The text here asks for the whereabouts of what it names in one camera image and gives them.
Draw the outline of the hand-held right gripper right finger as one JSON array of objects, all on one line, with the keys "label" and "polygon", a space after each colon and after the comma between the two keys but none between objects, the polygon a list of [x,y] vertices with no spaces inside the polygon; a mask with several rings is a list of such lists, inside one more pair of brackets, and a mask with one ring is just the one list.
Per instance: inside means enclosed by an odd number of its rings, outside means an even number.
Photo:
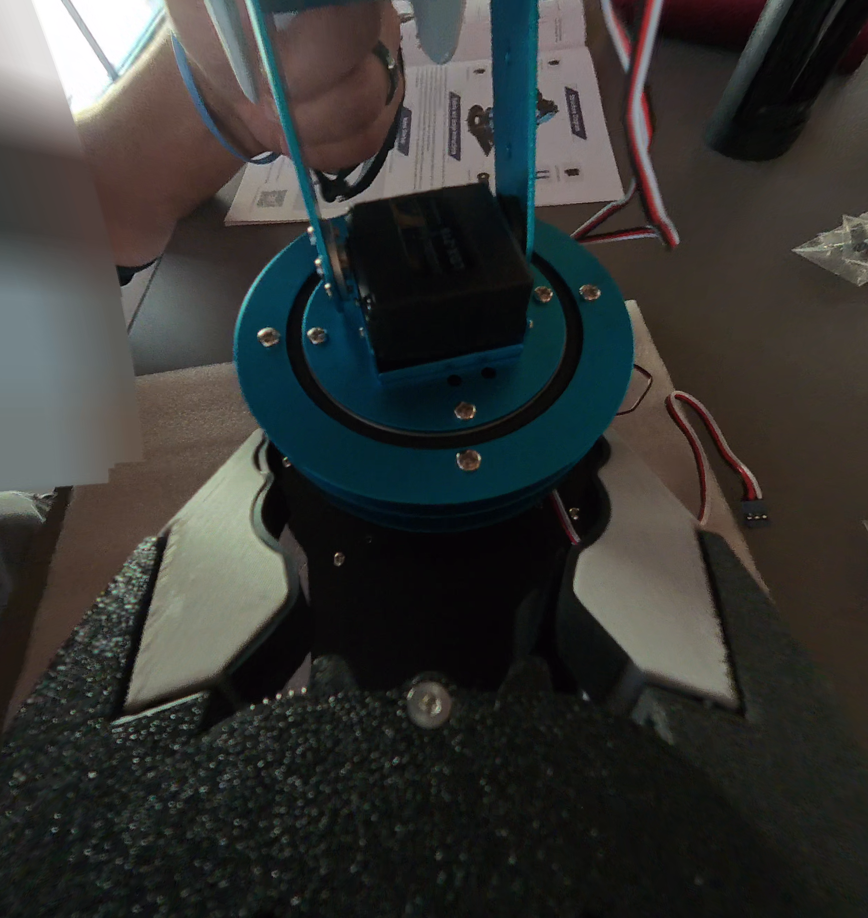
[{"label": "hand-held right gripper right finger", "polygon": [[574,547],[556,607],[578,689],[608,710],[633,710],[646,687],[739,710],[694,518],[626,444],[600,446],[594,480],[605,525]]}]

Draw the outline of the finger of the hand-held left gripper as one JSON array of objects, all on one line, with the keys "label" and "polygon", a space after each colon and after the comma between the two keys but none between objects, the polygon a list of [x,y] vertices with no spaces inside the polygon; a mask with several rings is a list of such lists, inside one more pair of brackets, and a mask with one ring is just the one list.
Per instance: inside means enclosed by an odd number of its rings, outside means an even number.
[{"label": "finger of the hand-held left gripper", "polygon": [[244,97],[260,101],[264,75],[249,2],[206,1],[206,9]]}]

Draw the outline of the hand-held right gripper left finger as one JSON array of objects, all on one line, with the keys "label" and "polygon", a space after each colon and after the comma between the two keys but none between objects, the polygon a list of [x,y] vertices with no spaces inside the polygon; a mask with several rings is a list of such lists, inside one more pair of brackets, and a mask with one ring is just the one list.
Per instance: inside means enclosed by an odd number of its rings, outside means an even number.
[{"label": "hand-held right gripper left finger", "polygon": [[126,712],[211,692],[255,704],[305,685],[306,559],[286,525],[264,523],[265,499],[281,495],[269,452],[254,431],[162,531]]}]

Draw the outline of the black metal base plate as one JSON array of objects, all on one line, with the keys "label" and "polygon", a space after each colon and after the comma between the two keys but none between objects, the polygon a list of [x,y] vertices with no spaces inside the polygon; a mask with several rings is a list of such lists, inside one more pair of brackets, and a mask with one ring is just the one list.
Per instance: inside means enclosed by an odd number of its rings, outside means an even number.
[{"label": "black metal base plate", "polygon": [[293,561],[301,595],[257,651],[261,691],[280,690],[306,655],[339,656],[360,689],[389,690],[435,671],[463,689],[495,691],[511,664],[544,659],[555,690],[573,693],[555,609],[574,549],[551,498],[483,529],[420,534],[333,506],[265,445],[271,474],[260,516]]}]

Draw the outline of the teal blue object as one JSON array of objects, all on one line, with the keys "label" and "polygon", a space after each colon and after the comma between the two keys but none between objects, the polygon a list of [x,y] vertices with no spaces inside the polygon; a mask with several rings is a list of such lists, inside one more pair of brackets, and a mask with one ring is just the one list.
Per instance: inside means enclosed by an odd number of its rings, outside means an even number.
[{"label": "teal blue object", "polygon": [[248,2],[307,233],[241,308],[234,361],[268,440],[353,515],[452,531],[514,516],[606,432],[632,374],[623,296],[535,217],[538,2],[491,2],[489,183],[320,210],[269,15]]}]

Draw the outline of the person's left forearm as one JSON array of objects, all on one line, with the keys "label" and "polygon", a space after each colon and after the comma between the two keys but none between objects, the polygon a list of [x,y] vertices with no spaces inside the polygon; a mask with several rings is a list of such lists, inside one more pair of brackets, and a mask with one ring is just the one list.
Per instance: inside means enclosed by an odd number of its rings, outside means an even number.
[{"label": "person's left forearm", "polygon": [[233,178],[242,162],[200,121],[174,59],[181,42],[195,82],[225,137],[250,157],[282,153],[271,111],[239,88],[205,2],[166,2],[166,24],[128,73],[77,117],[119,273],[160,257],[176,224]]}]

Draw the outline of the person's left hand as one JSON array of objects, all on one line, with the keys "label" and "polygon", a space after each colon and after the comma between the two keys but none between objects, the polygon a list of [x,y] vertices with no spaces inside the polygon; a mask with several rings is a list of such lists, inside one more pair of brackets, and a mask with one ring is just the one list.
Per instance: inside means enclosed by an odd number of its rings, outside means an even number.
[{"label": "person's left hand", "polygon": [[390,2],[304,11],[276,39],[289,107],[307,166],[333,174],[375,157],[403,98],[403,79],[378,55],[396,60],[399,17]]}]

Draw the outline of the blue wristband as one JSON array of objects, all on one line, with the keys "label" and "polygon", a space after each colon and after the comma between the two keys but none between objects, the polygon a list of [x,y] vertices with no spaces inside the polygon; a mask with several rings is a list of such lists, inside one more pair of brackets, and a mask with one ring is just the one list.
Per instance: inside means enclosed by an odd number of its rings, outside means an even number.
[{"label": "blue wristband", "polygon": [[173,48],[174,59],[176,62],[177,69],[185,86],[185,89],[188,93],[189,98],[199,116],[200,121],[203,122],[204,126],[210,132],[211,136],[217,141],[217,143],[229,153],[235,159],[243,162],[245,164],[253,164],[259,166],[268,166],[275,163],[281,157],[280,153],[271,153],[265,152],[257,156],[250,157],[245,155],[242,151],[238,150],[237,147],[232,144],[222,133],[221,129],[217,125],[217,122],[214,120],[210,110],[208,109],[204,98],[202,97],[197,83],[195,82],[195,76],[193,74],[189,59],[184,50],[183,45],[179,40],[177,40],[173,32],[170,33],[170,43]]}]

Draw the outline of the large glass window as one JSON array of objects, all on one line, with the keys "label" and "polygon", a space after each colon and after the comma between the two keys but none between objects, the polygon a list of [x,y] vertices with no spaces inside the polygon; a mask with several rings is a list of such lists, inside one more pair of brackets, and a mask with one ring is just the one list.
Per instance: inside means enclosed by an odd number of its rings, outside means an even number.
[{"label": "large glass window", "polygon": [[73,114],[91,107],[150,44],[163,1],[34,1]]}]

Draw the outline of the white foam sheet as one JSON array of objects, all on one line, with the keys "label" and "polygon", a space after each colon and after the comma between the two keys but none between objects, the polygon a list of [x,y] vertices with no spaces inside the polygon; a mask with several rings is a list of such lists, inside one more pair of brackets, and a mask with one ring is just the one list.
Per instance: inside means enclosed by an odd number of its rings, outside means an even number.
[{"label": "white foam sheet", "polygon": [[[651,373],[653,384],[639,407],[617,417],[613,427],[691,510],[696,497],[694,459],[664,407],[672,381],[637,302],[626,305],[637,362]],[[117,466],[107,484],[73,492],[2,730],[136,546],[157,533],[256,428],[229,364],[145,375],[136,383],[142,460]],[[709,482],[706,528],[724,537],[771,599],[713,472]]]}]

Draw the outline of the instruction manual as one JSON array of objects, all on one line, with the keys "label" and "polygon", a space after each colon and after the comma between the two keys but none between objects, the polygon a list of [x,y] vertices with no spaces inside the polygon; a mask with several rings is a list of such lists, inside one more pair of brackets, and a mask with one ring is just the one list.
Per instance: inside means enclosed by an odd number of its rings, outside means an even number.
[{"label": "instruction manual", "polygon": [[[402,121],[380,174],[355,203],[475,181],[495,188],[490,10],[467,2],[457,50],[436,65],[402,26],[406,91]],[[606,202],[622,185],[597,76],[586,47],[582,2],[540,2],[535,203]],[[287,159],[246,166],[227,226],[304,222],[306,211]]]}]

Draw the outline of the large dark red roll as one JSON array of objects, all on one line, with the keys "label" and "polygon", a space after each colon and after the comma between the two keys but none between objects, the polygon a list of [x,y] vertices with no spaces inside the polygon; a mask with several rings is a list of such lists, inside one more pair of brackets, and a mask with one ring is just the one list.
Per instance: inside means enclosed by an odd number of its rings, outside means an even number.
[{"label": "large dark red roll", "polygon": [[[737,50],[745,46],[770,5],[761,1],[664,2],[662,33],[691,42]],[[868,2],[789,2],[784,24],[813,32],[826,40],[808,63],[801,63],[801,79],[840,73],[850,75],[868,54]]]}]

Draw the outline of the black bottle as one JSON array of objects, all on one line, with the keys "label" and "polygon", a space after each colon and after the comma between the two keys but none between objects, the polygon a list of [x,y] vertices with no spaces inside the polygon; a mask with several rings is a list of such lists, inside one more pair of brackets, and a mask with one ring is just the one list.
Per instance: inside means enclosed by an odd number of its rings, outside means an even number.
[{"label": "black bottle", "polygon": [[767,2],[708,124],[708,147],[742,162],[787,153],[867,24],[868,1]]}]

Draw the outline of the clear bag of parts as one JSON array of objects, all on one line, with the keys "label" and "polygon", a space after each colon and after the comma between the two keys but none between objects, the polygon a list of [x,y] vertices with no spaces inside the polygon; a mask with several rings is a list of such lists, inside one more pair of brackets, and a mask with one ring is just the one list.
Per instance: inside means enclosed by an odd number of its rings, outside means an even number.
[{"label": "clear bag of parts", "polygon": [[868,211],[856,217],[845,215],[841,226],[818,234],[793,252],[850,284],[868,284]]}]

